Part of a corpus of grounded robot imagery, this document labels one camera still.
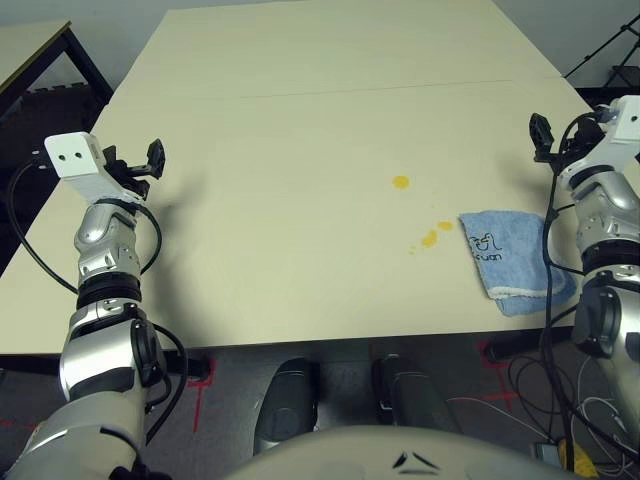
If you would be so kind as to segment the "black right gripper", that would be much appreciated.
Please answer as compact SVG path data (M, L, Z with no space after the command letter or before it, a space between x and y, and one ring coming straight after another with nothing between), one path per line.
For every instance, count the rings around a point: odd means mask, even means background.
M604 138L596 114L582 114L566 127L558 151L552 152L554 137L546 117L532 113L529 135L534 145L534 161L549 165L571 165L584 158Z

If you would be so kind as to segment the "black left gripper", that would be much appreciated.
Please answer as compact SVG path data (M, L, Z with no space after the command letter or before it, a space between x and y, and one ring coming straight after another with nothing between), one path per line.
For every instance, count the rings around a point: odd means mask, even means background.
M105 170L125 190L135 193L143 201L147 199L150 185L146 180L137 180L129 171L129 166L124 160L117 159L117 149L111 145L103 150L106 160ZM147 150L147 175L159 180L164 172L166 155L160 139L155 139L149 144Z

